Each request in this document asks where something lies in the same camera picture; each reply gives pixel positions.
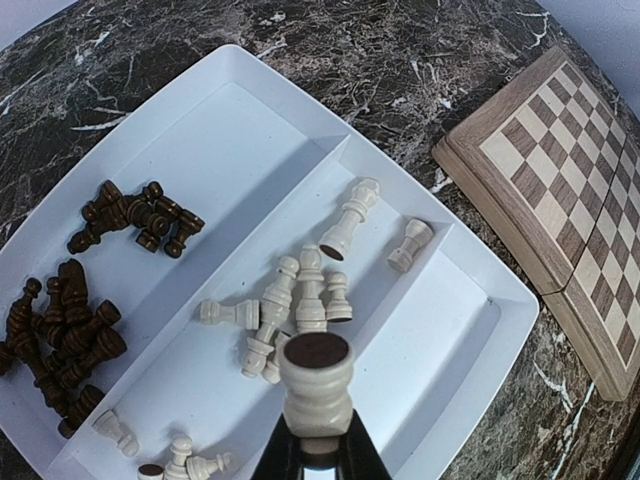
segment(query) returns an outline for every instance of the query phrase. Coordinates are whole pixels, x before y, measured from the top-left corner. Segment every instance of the checkered pattern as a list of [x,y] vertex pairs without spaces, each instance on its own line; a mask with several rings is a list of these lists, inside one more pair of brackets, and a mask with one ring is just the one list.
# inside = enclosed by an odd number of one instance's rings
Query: checkered pattern
[[625,364],[640,338],[640,158],[627,139],[575,277]]
[[593,89],[565,63],[480,148],[576,266],[625,139]]

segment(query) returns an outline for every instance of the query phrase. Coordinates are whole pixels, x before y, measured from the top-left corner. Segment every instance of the white chess piece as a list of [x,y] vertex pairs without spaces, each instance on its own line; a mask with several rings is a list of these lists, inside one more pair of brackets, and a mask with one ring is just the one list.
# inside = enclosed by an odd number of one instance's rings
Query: white chess piece
[[333,333],[297,335],[277,355],[291,433],[299,438],[345,434],[353,416],[347,386],[354,355],[347,341]]
[[171,440],[173,458],[164,467],[165,480],[189,480],[187,458],[193,453],[193,440],[187,435],[176,435]]
[[200,304],[200,322],[205,325],[229,322],[247,330],[257,330],[260,326],[260,301],[245,300],[237,305],[224,306],[213,300],[204,300]]
[[400,273],[407,273],[413,265],[416,254],[433,238],[433,230],[422,220],[412,218],[405,228],[402,244],[396,248],[387,262]]
[[107,410],[93,423],[93,428],[103,437],[118,444],[118,449],[127,457],[134,457],[140,450],[138,440],[129,428],[120,422],[113,410]]
[[138,468],[138,480],[164,480],[164,468],[147,463]]
[[208,480],[215,472],[233,472],[238,466],[232,453],[216,455],[215,459],[207,460],[202,457],[187,459],[187,473],[190,480]]
[[353,232],[359,223],[367,221],[367,212],[380,197],[380,184],[365,178],[356,185],[351,199],[342,205],[342,218],[320,239],[320,250],[334,260],[344,260],[351,248]]
[[353,318],[353,308],[347,301],[347,276],[342,272],[329,275],[327,290],[331,300],[327,305],[328,322],[348,322]]
[[291,308],[291,291],[296,284],[300,264],[293,257],[280,259],[275,281],[269,285],[260,302],[260,329],[254,338],[247,338],[249,351],[244,358],[242,373],[250,378],[259,375],[267,364],[267,356],[273,352],[273,336],[287,321]]
[[278,332],[278,336],[275,340],[275,355],[271,360],[267,361],[267,366],[262,371],[262,376],[264,379],[275,385],[280,382],[280,364],[278,363],[278,352],[282,350],[287,341],[291,338],[288,333],[283,332],[282,330]]
[[320,293],[324,290],[322,275],[322,256],[317,245],[305,245],[300,254],[300,274],[298,282],[302,285],[302,297],[296,308],[296,326],[298,332],[326,332],[327,319]]

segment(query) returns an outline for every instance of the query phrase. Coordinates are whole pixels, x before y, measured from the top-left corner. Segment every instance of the black marble countertop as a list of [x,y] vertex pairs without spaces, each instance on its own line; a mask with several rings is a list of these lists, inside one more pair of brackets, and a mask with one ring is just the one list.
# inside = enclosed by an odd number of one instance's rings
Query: black marble countertop
[[[609,81],[533,0],[88,0],[0,52],[0,244],[127,113],[225,43],[257,54],[370,138],[525,281],[437,167],[433,145],[555,44],[640,139]],[[598,478],[639,402],[637,386],[626,402],[602,401],[543,308],[444,478]],[[2,436],[0,479],[31,478]]]

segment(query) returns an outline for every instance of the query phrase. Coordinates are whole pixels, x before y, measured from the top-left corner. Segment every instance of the marble surface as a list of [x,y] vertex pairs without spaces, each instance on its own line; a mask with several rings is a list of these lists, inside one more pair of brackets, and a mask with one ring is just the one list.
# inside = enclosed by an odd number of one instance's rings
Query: marble surface
[[[636,140],[592,61],[532,0],[88,0],[0,52],[0,243],[101,138],[180,72],[237,43],[369,137],[526,281],[430,155],[514,75],[562,45]],[[542,310],[445,479],[596,479],[640,402],[607,403]],[[0,438],[0,479],[32,479]]]

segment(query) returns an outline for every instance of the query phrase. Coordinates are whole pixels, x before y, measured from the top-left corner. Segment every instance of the pile of white chess pieces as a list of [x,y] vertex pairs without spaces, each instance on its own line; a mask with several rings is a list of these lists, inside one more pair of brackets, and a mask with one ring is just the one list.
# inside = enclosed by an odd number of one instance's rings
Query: pile of white chess pieces
[[[346,322],[353,318],[347,300],[347,276],[342,272],[328,275],[327,289],[331,300],[325,305],[320,294],[325,289],[322,255],[342,261],[349,253],[358,224],[367,220],[369,209],[380,197],[380,184],[371,178],[361,180],[352,190],[351,198],[342,205],[342,217],[320,239],[319,245],[302,247],[299,261],[290,256],[280,258],[275,281],[260,300],[244,300],[233,306],[223,306],[215,300],[204,300],[199,308],[199,320],[206,325],[229,322],[255,331],[247,337],[248,351],[242,373],[250,378],[262,374],[269,383],[280,381],[276,352],[282,349],[290,335],[281,327],[289,318],[292,291],[301,285],[301,299],[295,309],[297,333],[326,332],[327,324]],[[433,230],[422,220],[411,219],[405,229],[402,244],[387,261],[400,273],[409,271],[418,252],[433,238]]]
[[238,469],[231,453],[206,459],[193,455],[193,440],[187,435],[176,435],[171,440],[173,458],[164,467],[142,465],[138,469],[138,480],[207,480],[216,472],[234,472]]

